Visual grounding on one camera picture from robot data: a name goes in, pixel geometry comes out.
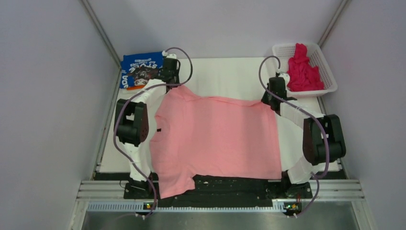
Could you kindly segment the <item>light pink t-shirt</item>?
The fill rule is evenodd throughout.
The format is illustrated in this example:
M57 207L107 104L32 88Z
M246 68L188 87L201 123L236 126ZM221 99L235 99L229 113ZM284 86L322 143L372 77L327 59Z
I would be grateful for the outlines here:
M170 90L155 113L150 141L159 195L195 189L196 175L277 180L282 176L277 120L260 101Z

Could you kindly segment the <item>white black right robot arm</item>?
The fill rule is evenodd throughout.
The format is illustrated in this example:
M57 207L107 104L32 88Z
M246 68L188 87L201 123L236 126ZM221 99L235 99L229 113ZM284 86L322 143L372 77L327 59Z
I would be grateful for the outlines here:
M294 197L300 185L312 177L321 179L330 164L345 156L346 146L340 119L314 111L293 97L288 97L285 80L288 77L271 77L263 84L262 102L276 114L281 150L281 192Z

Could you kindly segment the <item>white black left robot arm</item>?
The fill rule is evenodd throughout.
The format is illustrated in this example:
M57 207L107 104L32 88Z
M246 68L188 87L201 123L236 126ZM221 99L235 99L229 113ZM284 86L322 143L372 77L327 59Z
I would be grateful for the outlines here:
M156 131L155 113L164 95L179 86L180 61L175 54L163 58L157 76L128 99L119 99L115 107L113 144L129 161L130 176L127 186L142 198L153 194L150 179L149 141Z

